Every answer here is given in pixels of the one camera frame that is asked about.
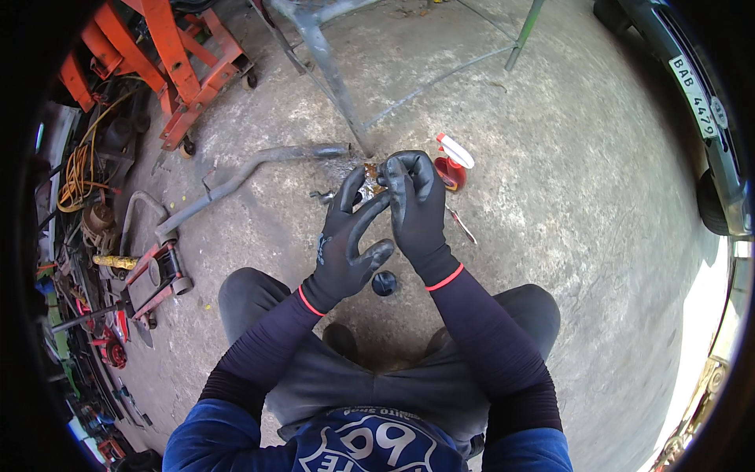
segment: orange extension cord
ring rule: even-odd
[[[113,102],[112,105],[107,107],[107,110],[105,110],[102,115],[94,120],[92,126],[90,126],[84,134],[82,142],[76,147],[73,153],[71,153],[71,156],[66,163],[65,179],[60,185],[60,190],[57,194],[57,207],[59,210],[64,213],[73,213],[74,211],[80,210],[81,208],[84,208],[84,200],[91,195],[92,190],[94,190],[95,187],[101,189],[110,188],[107,183],[110,182],[112,175],[103,183],[93,182],[91,180],[86,180],[85,178],[87,168],[89,170],[89,175],[94,176],[94,146],[92,143],[97,136],[97,125],[110,110],[118,106],[123,100],[129,98],[131,95],[142,91],[144,88],[146,87],[130,91]],[[90,133],[92,139],[91,141],[86,141]]]

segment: knee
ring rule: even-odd
[[[241,269],[234,270],[223,281],[223,285],[220,286],[220,298],[224,298],[226,295],[232,293],[238,293],[239,291],[248,292],[250,289],[254,290],[254,287],[259,287],[265,278],[265,273],[252,267],[242,267]]]
[[[538,318],[541,319],[541,323],[546,326],[550,326],[558,333],[561,327],[561,311],[559,305],[556,303],[556,299],[550,294],[548,290],[529,283],[519,287],[522,291],[522,295],[530,300],[530,303],[535,307],[533,313],[536,313]]]

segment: hand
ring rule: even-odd
[[[365,167],[360,165],[346,177],[328,206],[325,227],[317,239],[315,271],[301,284],[305,301],[319,315],[359,293],[393,253],[393,241],[382,239],[359,254],[359,239],[375,217],[388,208],[389,200],[388,192],[379,193],[352,214],[354,197],[363,183]]]
[[[388,187],[396,244],[432,288],[460,266],[443,236],[443,181],[423,151],[393,154],[378,166],[377,175],[377,182]]]

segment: spray bottle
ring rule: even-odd
[[[438,151],[448,154],[448,157],[435,159],[435,169],[443,179],[446,189],[452,192],[461,190],[467,182],[467,171],[464,169],[471,169],[474,166],[474,159],[451,137],[440,133],[435,139],[441,143]]]

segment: navy blue shirt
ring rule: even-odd
[[[201,400],[168,441],[162,469],[306,472],[464,471],[454,442],[439,428],[391,408],[339,408],[312,418],[285,446],[260,449],[260,428],[243,408]],[[485,448],[483,470],[572,470],[566,438],[542,427]]]

